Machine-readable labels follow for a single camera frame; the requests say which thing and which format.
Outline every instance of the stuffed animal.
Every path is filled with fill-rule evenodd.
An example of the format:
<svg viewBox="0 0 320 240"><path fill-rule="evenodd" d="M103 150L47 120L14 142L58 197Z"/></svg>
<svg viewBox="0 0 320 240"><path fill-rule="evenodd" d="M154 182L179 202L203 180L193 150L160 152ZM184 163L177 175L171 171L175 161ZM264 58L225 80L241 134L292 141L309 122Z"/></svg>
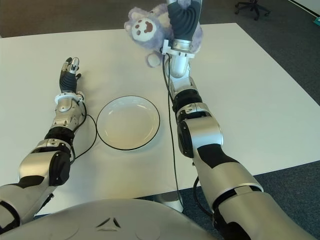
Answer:
<svg viewBox="0 0 320 240"><path fill-rule="evenodd" d="M191 0L178 0L183 9L186 9ZM145 11L138 7L130 10L129 21L124 24L132 40L138 45L153 50L146 56L146 63L149 67L155 68L161 64L161 48L164 40L173 40L174 34L170 25L167 4L160 4L151 11ZM191 52L197 53L200 50L203 38L203 31L198 23L192 38Z"/></svg>

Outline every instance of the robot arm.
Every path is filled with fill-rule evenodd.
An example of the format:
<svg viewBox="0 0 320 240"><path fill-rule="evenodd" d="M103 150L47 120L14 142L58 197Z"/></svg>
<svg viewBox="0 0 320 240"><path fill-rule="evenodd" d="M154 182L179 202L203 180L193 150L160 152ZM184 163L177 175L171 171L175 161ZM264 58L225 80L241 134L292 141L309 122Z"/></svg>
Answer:
<svg viewBox="0 0 320 240"><path fill-rule="evenodd" d="M76 57L63 64L52 126L22 161L19 182L0 187L0 234L33 220L56 187L69 178L73 139L85 116L84 95L76 93L78 69Z"/></svg>
<svg viewBox="0 0 320 240"><path fill-rule="evenodd" d="M192 1L186 10L174 0L167 2L174 40L171 47L164 41L162 54L170 56L164 67L169 77L179 148L193 159L215 228L226 240L314 240L264 192L243 165L223 152L220 126L190 77L189 59L194 54L189 51L201 2Z"/></svg>

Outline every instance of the white table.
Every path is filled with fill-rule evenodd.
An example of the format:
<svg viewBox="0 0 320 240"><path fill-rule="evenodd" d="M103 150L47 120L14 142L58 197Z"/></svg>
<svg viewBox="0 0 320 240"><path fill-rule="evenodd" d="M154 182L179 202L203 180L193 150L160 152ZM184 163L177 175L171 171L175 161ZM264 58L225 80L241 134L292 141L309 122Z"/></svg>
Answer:
<svg viewBox="0 0 320 240"><path fill-rule="evenodd" d="M221 125L225 153L253 175L319 160L320 107L237 24L202 27L192 76ZM78 56L83 76L78 89L85 93L89 114L96 118L109 101L136 95L155 104L160 128L149 144L133 151L98 140L72 165L70 179L40 213L174 190L166 88L161 68L145 64L146 54L121 29L2 38L0 185L17 182L20 162L44 138L54 118L61 65ZM76 153L93 137L88 120L76 135ZM191 187L197 173L177 141L176 164L179 187Z"/></svg>

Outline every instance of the white wall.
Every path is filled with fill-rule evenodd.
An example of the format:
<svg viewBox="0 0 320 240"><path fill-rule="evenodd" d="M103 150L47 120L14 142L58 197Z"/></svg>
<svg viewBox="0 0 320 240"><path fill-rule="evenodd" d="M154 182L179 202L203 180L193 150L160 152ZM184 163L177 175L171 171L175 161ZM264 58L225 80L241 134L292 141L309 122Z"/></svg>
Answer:
<svg viewBox="0 0 320 240"><path fill-rule="evenodd" d="M320 0L295 0L297 3L305 6L306 8L320 14Z"/></svg>

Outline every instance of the gray carpet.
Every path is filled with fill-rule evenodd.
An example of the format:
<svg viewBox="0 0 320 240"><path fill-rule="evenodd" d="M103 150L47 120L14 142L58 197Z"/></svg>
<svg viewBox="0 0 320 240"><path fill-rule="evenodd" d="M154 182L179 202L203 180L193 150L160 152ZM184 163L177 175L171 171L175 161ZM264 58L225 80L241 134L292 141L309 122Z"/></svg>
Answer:
<svg viewBox="0 0 320 240"><path fill-rule="evenodd" d="M164 0L0 0L0 35L119 29L131 8L146 10ZM261 0L270 16L234 14L236 0L203 0L202 24L238 23L320 104L320 26L312 15L287 0ZM320 239L320 161L256 176L284 211ZM200 187L200 201L205 205ZM184 213L213 235L208 217L196 206L191 189L181 191Z"/></svg>

